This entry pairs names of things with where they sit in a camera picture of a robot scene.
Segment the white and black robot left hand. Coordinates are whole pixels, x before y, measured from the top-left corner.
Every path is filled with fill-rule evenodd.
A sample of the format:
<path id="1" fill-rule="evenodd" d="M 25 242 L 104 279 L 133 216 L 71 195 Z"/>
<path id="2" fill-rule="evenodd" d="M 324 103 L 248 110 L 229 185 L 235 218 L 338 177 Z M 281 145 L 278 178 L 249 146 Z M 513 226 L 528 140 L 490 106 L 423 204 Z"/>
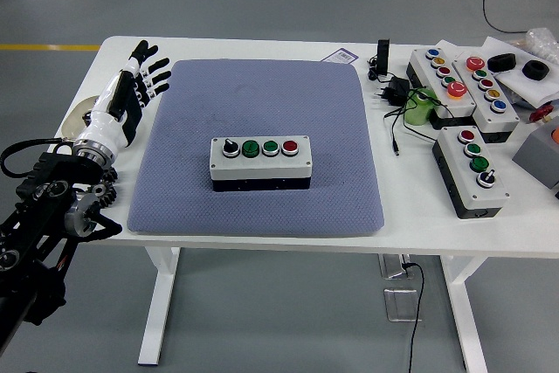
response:
<path id="1" fill-rule="evenodd" d="M 126 64 L 109 81 L 90 112 L 89 125 L 72 145 L 74 155 L 110 165 L 135 138 L 142 110 L 157 95 L 169 89 L 171 71 L 163 68 L 169 59 L 143 64 L 158 51 L 142 40 Z"/>

